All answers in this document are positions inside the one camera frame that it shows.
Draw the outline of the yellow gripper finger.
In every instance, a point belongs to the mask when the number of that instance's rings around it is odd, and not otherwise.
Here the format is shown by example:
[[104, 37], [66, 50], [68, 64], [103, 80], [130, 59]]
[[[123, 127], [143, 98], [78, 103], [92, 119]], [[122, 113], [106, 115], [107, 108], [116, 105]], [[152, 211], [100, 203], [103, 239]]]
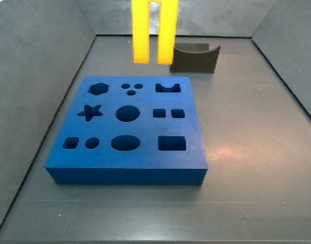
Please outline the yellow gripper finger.
[[172, 64], [178, 18], [179, 0], [159, 0], [158, 63], [162, 65]]
[[131, 0], [134, 62], [150, 63], [150, 2]]

